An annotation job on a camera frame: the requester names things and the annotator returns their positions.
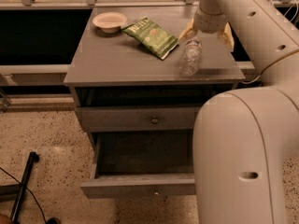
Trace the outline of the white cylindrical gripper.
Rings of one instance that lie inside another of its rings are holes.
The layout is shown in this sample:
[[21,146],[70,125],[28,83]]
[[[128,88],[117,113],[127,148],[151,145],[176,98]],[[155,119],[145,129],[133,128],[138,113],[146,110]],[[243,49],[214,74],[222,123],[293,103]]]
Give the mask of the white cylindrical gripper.
[[218,39],[230,51],[234,50],[235,41],[231,26],[227,23],[224,14],[210,15],[205,13],[200,7],[196,9],[193,19],[191,19],[178,37],[178,42],[182,43],[190,37],[194,37],[197,31],[214,34],[218,32]]

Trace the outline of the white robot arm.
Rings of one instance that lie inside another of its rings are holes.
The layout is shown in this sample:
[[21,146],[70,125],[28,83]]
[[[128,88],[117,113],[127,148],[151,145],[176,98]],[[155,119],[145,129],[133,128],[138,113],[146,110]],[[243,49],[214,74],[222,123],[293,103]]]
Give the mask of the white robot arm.
[[299,33],[267,0],[200,0],[195,29],[231,24],[261,86],[199,110],[192,140],[199,224],[287,224],[282,165],[299,147]]

